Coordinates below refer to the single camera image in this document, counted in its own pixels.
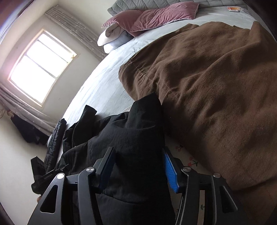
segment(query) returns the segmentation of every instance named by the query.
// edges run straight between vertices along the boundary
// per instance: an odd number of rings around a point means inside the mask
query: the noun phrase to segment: white pillow
[[[117,39],[104,45],[104,52],[109,54],[112,50],[117,49],[118,47],[124,45],[133,38],[134,37],[132,35],[130,35],[127,31],[124,30]]]
[[[121,28],[117,23],[113,23],[106,30],[104,30],[102,34],[100,34],[97,41],[98,46],[102,46],[117,39],[123,31],[124,29]]]

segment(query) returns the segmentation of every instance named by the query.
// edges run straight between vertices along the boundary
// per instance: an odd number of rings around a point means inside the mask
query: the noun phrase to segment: window frame
[[[69,53],[73,54],[71,60],[69,62],[67,62],[65,68],[61,71],[61,73],[55,77],[53,74],[51,74],[50,72],[48,72],[46,69],[44,69],[42,66],[40,66],[39,64],[37,64],[35,61],[33,61],[29,56],[27,56],[27,52],[28,50],[32,47],[32,45],[38,41],[39,37],[45,34],[46,36],[48,36],[49,38],[51,38],[53,41],[55,41],[57,44],[59,44],[60,46],[62,46],[66,51],[68,51]],[[53,84],[51,85],[50,89],[48,90],[47,94],[45,95],[42,103],[39,102],[38,100],[36,100],[35,98],[33,98],[32,96],[30,96],[29,94],[27,94],[24,90],[22,90],[20,87],[18,87],[12,80],[11,80],[11,76],[12,73],[14,71],[14,69],[16,68],[17,64],[22,60],[22,58],[26,56],[29,59],[31,59],[36,65],[38,65],[41,69],[43,69],[45,72],[47,72],[51,77],[53,77],[55,79],[55,81],[53,82]],[[20,54],[19,58],[16,60],[14,66],[12,67],[12,70],[10,71],[9,75],[8,75],[8,82],[15,87],[16,89],[18,89],[22,94],[24,94],[25,96],[27,96],[29,99],[31,99],[33,102],[35,102],[39,107],[43,107],[45,101],[47,100],[47,97],[50,93],[50,91],[52,90],[52,88],[54,87],[56,81],[59,79],[59,77],[62,75],[62,73],[65,71],[65,69],[68,67],[68,65],[72,62],[72,60],[77,56],[77,54],[68,46],[66,46],[62,41],[60,41],[59,39],[57,39],[54,35],[52,35],[50,32],[48,32],[46,29],[42,28],[36,35],[35,37],[30,41],[30,43],[26,46],[26,48],[23,50],[23,52]]]

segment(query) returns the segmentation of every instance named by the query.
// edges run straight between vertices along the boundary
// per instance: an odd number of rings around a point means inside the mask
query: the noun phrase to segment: brown blanket
[[[188,24],[119,70],[138,100],[156,92],[169,135],[226,178],[251,224],[277,204],[277,43],[258,23]]]

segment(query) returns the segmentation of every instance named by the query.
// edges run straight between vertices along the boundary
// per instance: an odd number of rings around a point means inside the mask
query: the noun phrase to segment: pink pillow
[[[184,19],[194,19],[198,3],[178,2],[161,9],[144,11],[131,27],[131,32],[154,29],[162,25]]]
[[[142,32],[131,32],[131,27],[137,18],[142,14],[141,10],[126,10],[122,11],[119,14],[116,14],[112,18],[110,18],[106,23],[103,24],[101,28],[112,25],[113,23],[117,23],[120,27],[126,30],[130,35],[136,37],[139,36]]]

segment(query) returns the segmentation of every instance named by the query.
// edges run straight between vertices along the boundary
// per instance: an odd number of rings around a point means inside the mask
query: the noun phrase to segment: blue gripper pad
[[[172,165],[172,162],[166,152],[165,152],[165,173],[167,176],[167,180],[170,184],[170,187],[174,190],[175,193],[179,193],[179,185],[177,182],[177,173],[176,173],[176,170],[174,169],[174,166]]]

